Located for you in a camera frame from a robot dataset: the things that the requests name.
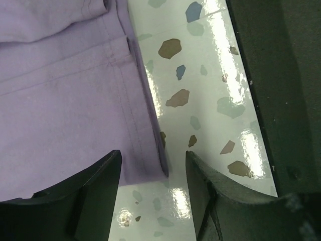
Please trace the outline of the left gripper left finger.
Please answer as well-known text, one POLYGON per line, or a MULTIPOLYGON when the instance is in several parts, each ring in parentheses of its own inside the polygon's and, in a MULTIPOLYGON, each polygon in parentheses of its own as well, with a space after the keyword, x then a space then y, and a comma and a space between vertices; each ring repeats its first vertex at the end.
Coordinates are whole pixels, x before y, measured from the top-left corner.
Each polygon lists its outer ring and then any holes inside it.
POLYGON ((108 240, 122 156, 113 150, 29 199, 1 202, 1 240, 108 240))

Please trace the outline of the purple t shirt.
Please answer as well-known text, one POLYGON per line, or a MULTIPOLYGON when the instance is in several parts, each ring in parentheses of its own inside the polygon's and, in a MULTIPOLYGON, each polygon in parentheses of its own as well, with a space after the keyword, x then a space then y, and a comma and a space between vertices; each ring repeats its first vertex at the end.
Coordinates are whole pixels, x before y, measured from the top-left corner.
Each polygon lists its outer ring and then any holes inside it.
POLYGON ((120 150, 120 185, 169 169, 127 1, 1 1, 1 200, 120 150))

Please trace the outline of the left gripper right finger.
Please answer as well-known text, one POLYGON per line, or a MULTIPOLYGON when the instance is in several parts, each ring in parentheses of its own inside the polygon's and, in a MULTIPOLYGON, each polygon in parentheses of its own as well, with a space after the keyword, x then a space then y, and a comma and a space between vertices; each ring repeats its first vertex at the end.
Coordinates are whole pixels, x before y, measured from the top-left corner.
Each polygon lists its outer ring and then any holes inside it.
POLYGON ((320 240, 320 193, 269 196, 245 187, 186 151, 197 240, 320 240))

